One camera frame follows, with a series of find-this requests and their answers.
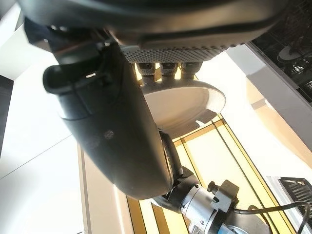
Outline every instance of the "black plastic cover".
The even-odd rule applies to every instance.
[[[102,72],[71,77],[67,65],[53,66],[44,74],[44,87],[70,110],[66,125],[121,191],[136,199],[166,194],[173,178],[133,67],[117,45],[104,54]]]

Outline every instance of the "black grille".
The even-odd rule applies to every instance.
[[[253,43],[312,98],[312,0],[292,0],[281,22]]]
[[[140,50],[123,47],[122,51],[129,62],[202,62],[226,50],[220,47],[181,47],[170,49]]]
[[[306,201],[312,204],[312,186],[306,179],[281,177],[279,181],[293,201]],[[304,207],[301,206],[298,209],[303,215]],[[312,228],[312,211],[310,211],[307,224]]]

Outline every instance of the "robotic arm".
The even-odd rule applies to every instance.
[[[125,194],[185,214],[193,234],[265,234],[256,215],[234,212],[239,188],[208,189],[181,166],[174,134],[159,129],[138,85],[175,84],[177,63],[190,85],[203,61],[272,27],[285,0],[19,0],[29,42],[59,62],[43,84],[68,128]]]

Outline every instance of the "glass panel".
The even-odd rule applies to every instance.
[[[154,211],[150,200],[142,200],[140,202],[141,212],[144,219],[147,234],[159,234]]]
[[[206,184],[213,180],[221,185],[224,180],[228,179],[240,187],[238,192],[240,208],[246,209],[251,204],[260,207],[259,201],[216,129],[189,140],[185,144],[190,151],[193,164],[197,166]]]
[[[242,168],[244,173],[247,175],[248,180],[252,184],[254,190],[256,191],[257,195],[259,196],[264,207],[275,206],[274,202],[272,201],[272,198],[269,196],[268,192],[263,187],[263,185],[262,185],[261,181],[259,180],[257,174],[254,172],[254,170],[250,166],[249,162],[246,160],[244,154],[240,150],[239,146],[237,145],[237,143],[235,142],[235,140],[231,136],[230,132],[226,128],[226,125],[218,126],[218,130],[221,133],[226,144],[229,146],[231,152],[233,153],[233,155],[236,158],[237,162],[239,163],[240,167]],[[285,223],[285,221],[284,221],[284,219],[280,213],[278,213],[278,212],[270,213],[270,217],[272,218],[275,226],[277,227],[277,229],[279,231],[283,231],[283,233],[291,233],[291,231],[287,227],[287,224]]]
[[[173,211],[163,209],[165,218],[167,220],[170,234],[188,234],[188,230],[185,226],[183,216]]]

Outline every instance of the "white wall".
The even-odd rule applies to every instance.
[[[227,53],[204,62],[197,77],[225,94],[227,102],[221,113],[263,176],[312,181],[311,168],[281,144],[257,116],[247,99],[246,75]]]
[[[312,106],[246,45],[226,53],[312,151]]]
[[[0,157],[1,234],[84,231],[77,143],[42,85],[46,53],[14,81]]]
[[[1,234],[83,231],[77,144],[72,136],[0,180]]]
[[[0,156],[0,178],[71,134],[42,85],[44,70],[53,64],[56,60],[47,53],[14,81]]]

